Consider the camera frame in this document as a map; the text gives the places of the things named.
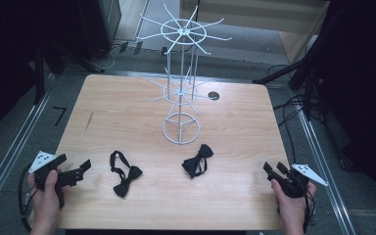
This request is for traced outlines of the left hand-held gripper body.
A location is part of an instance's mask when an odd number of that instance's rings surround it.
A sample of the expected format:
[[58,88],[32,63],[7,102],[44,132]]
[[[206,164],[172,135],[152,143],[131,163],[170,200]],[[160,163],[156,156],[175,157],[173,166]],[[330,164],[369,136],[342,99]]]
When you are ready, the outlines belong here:
[[[58,168],[51,168],[50,162],[57,157],[52,154],[48,154],[40,151],[35,157],[28,172],[33,173],[35,176],[34,183],[36,187],[42,191],[45,190],[45,182],[48,174],[51,170],[57,170]],[[58,180],[55,185],[55,192],[59,198],[59,205],[62,208],[65,205],[62,188],[65,186],[75,186],[78,181],[83,179],[84,172],[80,169],[80,166],[76,169],[63,171],[58,174]]]

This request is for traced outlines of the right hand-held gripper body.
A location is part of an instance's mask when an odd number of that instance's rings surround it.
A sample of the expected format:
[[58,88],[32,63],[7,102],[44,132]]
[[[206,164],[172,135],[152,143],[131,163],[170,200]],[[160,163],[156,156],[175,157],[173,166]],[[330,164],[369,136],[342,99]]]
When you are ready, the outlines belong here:
[[327,186],[328,182],[322,179],[307,164],[292,164],[287,174],[277,173],[273,169],[273,178],[281,186],[284,194],[290,198],[300,198],[306,195],[306,187],[310,180]]

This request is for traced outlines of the black bow tie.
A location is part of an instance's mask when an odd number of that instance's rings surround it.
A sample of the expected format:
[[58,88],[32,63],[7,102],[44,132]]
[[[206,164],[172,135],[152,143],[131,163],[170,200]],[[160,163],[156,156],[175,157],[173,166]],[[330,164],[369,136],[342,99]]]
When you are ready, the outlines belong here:
[[[120,159],[129,168],[128,174],[125,174],[121,168],[116,167],[116,159]],[[111,153],[110,166],[111,172],[117,173],[120,177],[120,183],[114,187],[114,191],[119,197],[124,198],[128,193],[131,182],[139,178],[143,174],[143,171],[138,166],[131,165],[120,151]]]
[[197,155],[194,158],[185,160],[182,163],[182,167],[191,178],[200,176],[208,170],[208,158],[212,156],[212,148],[207,144],[202,144]]

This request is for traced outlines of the white wire display rack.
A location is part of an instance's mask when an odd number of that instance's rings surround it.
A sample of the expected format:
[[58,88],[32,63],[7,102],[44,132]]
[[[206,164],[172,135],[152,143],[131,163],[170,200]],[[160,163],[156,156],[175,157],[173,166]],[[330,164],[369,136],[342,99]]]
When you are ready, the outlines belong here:
[[201,54],[209,55],[203,42],[212,39],[217,41],[229,41],[231,37],[218,37],[208,33],[208,29],[221,24],[223,19],[213,23],[199,23],[199,7],[195,5],[189,18],[176,17],[164,5],[168,20],[158,22],[140,15],[143,23],[154,24],[159,27],[155,34],[140,36],[138,41],[160,37],[166,42],[162,54],[166,57],[164,82],[149,81],[159,86],[163,94],[158,98],[150,99],[150,102],[166,100],[170,103],[170,109],[164,118],[162,132],[171,143],[184,145],[194,142],[200,135],[201,126],[198,121],[200,114],[194,106],[194,102],[203,96],[199,94],[198,87],[203,82],[197,81],[198,61]]

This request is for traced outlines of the person's right hand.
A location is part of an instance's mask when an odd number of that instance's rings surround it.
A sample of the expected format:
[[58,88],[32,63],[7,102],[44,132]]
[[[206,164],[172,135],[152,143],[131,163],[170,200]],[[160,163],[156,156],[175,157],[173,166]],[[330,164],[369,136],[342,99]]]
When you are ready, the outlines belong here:
[[284,228],[298,228],[304,230],[304,222],[306,218],[306,199],[290,198],[286,196],[275,180],[271,180],[271,188],[276,197],[276,204],[280,210],[280,224]]

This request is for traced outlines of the person's left hand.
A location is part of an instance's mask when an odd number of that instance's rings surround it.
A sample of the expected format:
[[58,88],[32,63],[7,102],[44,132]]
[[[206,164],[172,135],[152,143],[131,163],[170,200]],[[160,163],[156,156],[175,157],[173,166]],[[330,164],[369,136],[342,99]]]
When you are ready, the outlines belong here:
[[59,198],[55,192],[55,185],[58,180],[58,172],[51,170],[45,182],[45,190],[36,189],[34,183],[35,176],[30,173],[27,183],[32,192],[35,192],[31,199],[35,219],[32,227],[45,226],[58,228],[61,221],[62,212],[59,205]]

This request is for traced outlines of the black metal stand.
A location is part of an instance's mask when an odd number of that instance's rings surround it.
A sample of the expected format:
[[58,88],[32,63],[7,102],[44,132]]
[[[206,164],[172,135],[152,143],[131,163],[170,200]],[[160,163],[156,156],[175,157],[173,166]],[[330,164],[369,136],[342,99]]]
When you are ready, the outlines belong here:
[[315,65],[319,62],[318,56],[321,51],[322,45],[318,41],[315,41],[300,60],[291,64],[290,66],[286,66],[284,69],[276,71],[273,74],[267,75],[264,78],[253,79],[252,83],[265,85],[268,82],[271,82],[293,71],[294,74],[288,83],[289,88],[292,90],[298,90],[303,85],[305,85],[303,111],[305,117],[307,119],[310,119],[310,112],[313,109],[311,98],[316,79]]
[[35,47],[35,99],[33,104],[37,105],[44,97],[45,94],[45,78],[44,78],[44,63],[47,63],[49,69],[56,73],[62,74],[64,72],[64,64],[61,60],[61,56],[64,55],[75,63],[79,64],[84,69],[90,72],[103,73],[104,69],[96,69],[89,63],[85,62],[78,55],[71,50],[66,49],[60,44],[41,39],[38,41]]

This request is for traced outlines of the dark cabinet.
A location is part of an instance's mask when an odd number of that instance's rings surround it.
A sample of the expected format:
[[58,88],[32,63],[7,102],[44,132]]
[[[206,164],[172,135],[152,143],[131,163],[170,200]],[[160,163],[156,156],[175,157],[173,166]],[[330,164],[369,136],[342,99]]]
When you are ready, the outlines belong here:
[[121,20],[118,0],[77,0],[84,29],[84,57],[95,60],[107,53]]

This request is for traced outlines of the light wooden panel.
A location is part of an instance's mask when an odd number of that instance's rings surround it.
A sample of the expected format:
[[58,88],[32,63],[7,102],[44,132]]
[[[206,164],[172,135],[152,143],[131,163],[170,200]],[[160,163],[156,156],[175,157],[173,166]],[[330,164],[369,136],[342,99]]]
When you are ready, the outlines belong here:
[[329,0],[178,0],[180,16],[188,18],[198,6],[200,22],[262,28],[280,32],[290,63],[304,53],[310,39],[318,33],[326,16]]

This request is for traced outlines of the aluminium floor rail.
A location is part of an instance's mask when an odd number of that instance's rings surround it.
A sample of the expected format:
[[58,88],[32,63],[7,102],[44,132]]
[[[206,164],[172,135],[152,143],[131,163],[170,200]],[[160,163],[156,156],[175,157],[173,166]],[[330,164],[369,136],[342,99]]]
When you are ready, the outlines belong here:
[[32,89],[0,121],[0,191],[48,102],[55,80],[52,73],[45,75],[44,95],[38,103],[33,105],[35,89]]
[[340,227],[342,235],[356,235],[353,222],[351,220],[349,210],[347,209],[345,202],[336,184],[336,180],[332,174],[327,159],[317,138],[317,135],[313,129],[312,122],[307,119],[304,113],[304,101],[301,95],[297,97],[297,110],[300,118],[300,123],[303,127],[306,140],[311,149],[313,159],[316,163],[316,167],[320,176],[328,183],[324,187],[326,194],[328,195],[329,202],[332,207],[333,214],[336,217],[337,223]]

